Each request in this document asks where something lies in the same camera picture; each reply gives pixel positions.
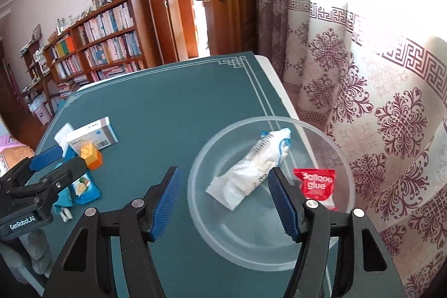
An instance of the pink cloth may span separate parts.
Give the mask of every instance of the pink cloth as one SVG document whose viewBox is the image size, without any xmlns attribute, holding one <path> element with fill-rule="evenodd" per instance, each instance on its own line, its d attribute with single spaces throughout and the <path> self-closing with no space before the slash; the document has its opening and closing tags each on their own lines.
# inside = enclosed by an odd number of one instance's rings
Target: pink cloth
<svg viewBox="0 0 447 298">
<path fill-rule="evenodd" d="M 3 152 L 7 148 L 13 147 L 25 147 L 26 145 L 22 144 L 18 140 L 10 137 L 9 135 L 0 136 L 0 153 Z"/>
</svg>

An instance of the barcode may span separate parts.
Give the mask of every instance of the barcode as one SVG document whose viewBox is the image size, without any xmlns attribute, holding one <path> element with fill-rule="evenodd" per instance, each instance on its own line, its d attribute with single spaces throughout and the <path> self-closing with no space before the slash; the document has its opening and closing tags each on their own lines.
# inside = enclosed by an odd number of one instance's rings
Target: barcode
<svg viewBox="0 0 447 298">
<path fill-rule="evenodd" d="M 96 147 L 97 147 L 97 149 L 101 149 L 101 148 L 107 147 L 109 144 L 110 143 L 108 140 L 103 140 L 102 142 L 97 143 Z"/>
</svg>

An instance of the metal screw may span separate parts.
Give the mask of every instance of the metal screw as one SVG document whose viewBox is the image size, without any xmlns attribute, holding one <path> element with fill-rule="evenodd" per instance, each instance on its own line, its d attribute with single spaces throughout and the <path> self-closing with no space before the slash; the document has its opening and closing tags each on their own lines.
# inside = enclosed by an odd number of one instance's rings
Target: metal screw
<svg viewBox="0 0 447 298">
<path fill-rule="evenodd" d="M 318 207 L 318 202 L 315 200 L 307 200 L 306 206 L 310 207 L 311 209 L 316 209 Z"/>
<path fill-rule="evenodd" d="M 86 216 L 93 216 L 94 214 L 96 214 L 96 208 L 94 208 L 94 207 L 89 207 L 85 211 Z"/>
<path fill-rule="evenodd" d="M 139 207 L 141 207 L 143 205 L 144 205 L 144 201 L 141 198 L 137 198 L 136 200 L 132 201 L 132 206 L 133 207 L 139 208 Z"/>
<path fill-rule="evenodd" d="M 365 211 L 363 211 L 362 209 L 354 209 L 353 213 L 358 218 L 362 218 L 363 216 L 365 216 Z"/>
</svg>

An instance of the red packet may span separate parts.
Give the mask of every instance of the red packet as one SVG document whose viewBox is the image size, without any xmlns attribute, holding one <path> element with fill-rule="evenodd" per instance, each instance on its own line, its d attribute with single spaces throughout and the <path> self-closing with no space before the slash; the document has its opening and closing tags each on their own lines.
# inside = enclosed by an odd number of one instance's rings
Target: red packet
<svg viewBox="0 0 447 298">
<path fill-rule="evenodd" d="M 293 174 L 302 182 L 300 189 L 307 199 L 319 201 L 328 210 L 336 210 L 332 200 L 335 185 L 333 169 L 295 168 Z"/>
</svg>

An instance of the bowl rim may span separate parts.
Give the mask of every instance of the bowl rim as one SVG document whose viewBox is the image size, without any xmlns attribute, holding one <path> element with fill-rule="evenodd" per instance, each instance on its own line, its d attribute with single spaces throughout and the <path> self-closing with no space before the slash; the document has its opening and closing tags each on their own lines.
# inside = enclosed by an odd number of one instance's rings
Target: bowl rim
<svg viewBox="0 0 447 298">
<path fill-rule="evenodd" d="M 256 116 L 252 118 L 247 118 L 244 120 L 239 120 L 233 124 L 230 124 L 229 126 L 223 128 L 218 133 L 216 133 L 203 147 L 200 149 L 200 152 L 197 154 L 193 165 L 191 167 L 191 170 L 189 172 L 188 177 L 188 186 L 187 186 L 187 200 L 188 200 L 188 208 L 189 213 L 191 214 L 191 218 L 193 220 L 193 223 L 197 229 L 197 231 L 200 233 L 202 238 L 206 241 L 206 243 L 219 255 L 224 257 L 225 259 L 231 261 L 234 264 L 237 264 L 239 266 L 242 266 L 244 268 L 249 268 L 252 270 L 260 270 L 264 272 L 270 272 L 270 271 L 281 271 L 281 270 L 291 270 L 294 268 L 296 259 L 292 259 L 289 262 L 286 263 L 280 263 L 280 264 L 272 264 L 272 263 L 261 263 L 258 261 L 249 261 L 247 259 L 243 259 L 240 256 L 235 255 L 232 251 L 225 248 L 221 244 L 218 243 L 217 240 L 214 239 L 214 237 L 209 233 L 208 229 L 205 228 L 205 225 L 200 218 L 200 214 L 198 213 L 198 208 L 196 204 L 196 198 L 195 198 L 195 191 L 193 189 L 193 186 L 195 184 L 195 181 L 197 179 L 197 172 L 198 168 L 201 165 L 202 160 L 204 159 L 206 153 L 208 150 L 225 134 L 229 133 L 230 131 L 239 128 L 246 124 L 256 123 L 260 121 L 283 121 L 288 123 L 293 123 L 295 125 L 299 125 L 300 127 L 304 127 L 307 129 L 310 129 L 311 131 L 315 132 L 316 134 L 320 135 L 324 140 L 330 144 L 331 147 L 333 147 L 340 157 L 345 169 L 346 174 L 348 176 L 348 184 L 349 184 L 349 200 L 348 200 L 348 211 L 352 210 L 354 208 L 355 204 L 355 184 L 354 184 L 354 177 L 352 175 L 351 168 L 348 164 L 348 161 L 345 157 L 345 155 L 342 153 L 341 149 L 335 144 L 335 142 L 330 139 L 326 134 L 324 134 L 321 130 L 314 127 L 313 125 L 310 125 L 308 123 L 305 123 L 298 119 L 293 119 L 290 117 L 285 116 Z M 330 247 L 334 246 L 336 243 L 337 238 L 331 238 L 331 244 Z"/>
</svg>

